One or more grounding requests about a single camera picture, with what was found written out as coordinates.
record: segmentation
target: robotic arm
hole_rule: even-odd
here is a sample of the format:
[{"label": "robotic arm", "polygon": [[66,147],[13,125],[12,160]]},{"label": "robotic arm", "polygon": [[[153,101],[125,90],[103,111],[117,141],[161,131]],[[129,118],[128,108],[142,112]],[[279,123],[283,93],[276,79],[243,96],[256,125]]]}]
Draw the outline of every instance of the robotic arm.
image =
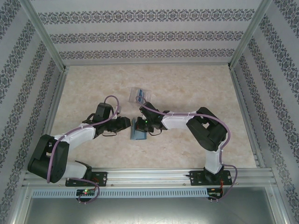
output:
[{"label": "robotic arm", "polygon": [[[83,142],[97,138],[103,134],[104,131],[117,134],[121,130],[131,126],[129,118],[115,116],[104,124],[84,128],[86,125],[92,125],[107,120],[111,112],[114,113],[111,105],[100,103],[96,113],[92,113],[86,120],[82,121],[82,124],[79,126],[81,129],[68,134],[58,143],[57,150],[53,157],[50,182],[56,183],[61,178],[91,179],[92,168],[79,161],[67,161],[68,153]],[[29,172],[47,179],[50,163],[50,157],[47,154],[52,153],[55,143],[62,136],[63,135],[50,136],[45,134],[39,139],[28,164]]]},{"label": "robotic arm", "polygon": [[[151,103],[146,102],[144,106],[157,110]],[[219,179],[223,170],[220,162],[220,150],[226,139],[227,130],[214,119],[201,116],[173,116],[173,112],[164,111],[167,115],[161,115],[150,111],[144,107],[139,108],[143,117],[138,117],[135,129],[141,132],[154,132],[158,130],[168,130],[173,128],[189,129],[197,142],[206,150],[205,179],[213,183]],[[201,107],[198,111],[188,114],[205,114],[217,118],[207,108]]]}]

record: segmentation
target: metal plate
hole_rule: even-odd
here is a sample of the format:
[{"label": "metal plate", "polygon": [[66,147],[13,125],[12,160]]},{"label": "metal plate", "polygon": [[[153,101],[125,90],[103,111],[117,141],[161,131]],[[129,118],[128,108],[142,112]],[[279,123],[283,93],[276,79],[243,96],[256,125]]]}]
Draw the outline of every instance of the metal plate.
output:
[{"label": "metal plate", "polygon": [[205,197],[157,197],[98,198],[83,205],[75,198],[33,198],[22,223],[273,224],[275,220],[264,188],[233,188],[219,203]]},{"label": "metal plate", "polygon": [[[107,179],[106,186],[113,188],[185,188],[191,186],[190,178],[187,175],[189,175],[190,171],[194,170],[202,171],[203,169],[93,168],[93,172],[108,172],[109,178]],[[235,169],[227,168],[225,170],[230,171],[232,179],[235,177]],[[234,188],[276,186],[276,180],[271,168],[239,168],[237,183]],[[205,187],[216,188],[218,186],[207,185]],[[65,186],[65,179],[47,184],[45,179],[27,172],[22,183],[22,188],[67,189],[68,187]]]},{"label": "metal plate", "polygon": [[[208,186],[211,185],[206,179],[205,179],[205,172],[201,170],[191,170],[189,172],[189,175],[191,177],[194,177],[194,179],[190,178],[191,180],[191,186]],[[220,174],[219,181],[213,183],[213,185],[221,185],[220,181],[223,180],[223,185],[232,185],[232,177],[230,175],[230,171],[223,170]]]},{"label": "metal plate", "polygon": [[[99,187],[105,187],[107,183],[107,172],[92,172],[92,178],[90,179],[93,182],[96,182]],[[92,183],[87,183],[84,181],[76,180],[66,180],[66,187],[94,187]]]}]

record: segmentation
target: marble floor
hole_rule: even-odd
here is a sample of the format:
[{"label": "marble floor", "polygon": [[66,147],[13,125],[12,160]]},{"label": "marble floor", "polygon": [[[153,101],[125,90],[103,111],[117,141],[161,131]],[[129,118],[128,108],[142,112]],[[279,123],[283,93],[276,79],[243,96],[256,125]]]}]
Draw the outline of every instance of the marble floor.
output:
[{"label": "marble floor", "polygon": [[[132,87],[150,90],[151,103],[160,111],[207,107],[232,133],[223,162],[256,167],[227,65],[71,66],[52,135],[77,127],[111,94],[120,100],[121,116],[140,116],[139,107],[128,101]],[[116,105],[113,98],[107,102]],[[115,137],[85,142],[69,153],[69,160],[98,168],[202,168],[205,151],[188,130],[171,129],[146,140],[130,140],[128,128]]]}]

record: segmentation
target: wall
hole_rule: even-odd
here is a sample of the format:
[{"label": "wall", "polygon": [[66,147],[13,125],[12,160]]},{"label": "wall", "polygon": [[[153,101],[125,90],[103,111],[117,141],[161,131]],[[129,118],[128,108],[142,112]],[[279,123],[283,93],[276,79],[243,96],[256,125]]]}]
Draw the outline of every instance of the wall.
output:
[{"label": "wall", "polygon": [[16,0],[0,0],[0,223],[45,128],[60,72]]},{"label": "wall", "polygon": [[228,63],[261,0],[33,0],[64,63]]},{"label": "wall", "polygon": [[299,1],[274,0],[235,73],[291,223],[299,222]]}]

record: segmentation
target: mounting plate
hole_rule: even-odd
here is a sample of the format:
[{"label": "mounting plate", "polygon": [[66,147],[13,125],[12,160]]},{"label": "mounting plate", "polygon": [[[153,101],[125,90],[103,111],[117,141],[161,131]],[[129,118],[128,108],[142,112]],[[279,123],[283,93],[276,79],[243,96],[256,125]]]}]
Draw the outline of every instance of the mounting plate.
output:
[{"label": "mounting plate", "polygon": [[[107,183],[107,172],[92,172],[92,178],[90,179],[93,182],[96,182],[99,187],[105,187]],[[66,187],[94,187],[92,183],[87,183],[84,181],[76,180],[66,180]]]},{"label": "mounting plate", "polygon": [[211,183],[205,178],[205,172],[198,170],[191,170],[189,172],[191,186],[208,186],[208,185],[221,185],[220,181],[223,181],[223,185],[232,185],[232,177],[228,170],[223,170],[219,175],[218,180]]}]

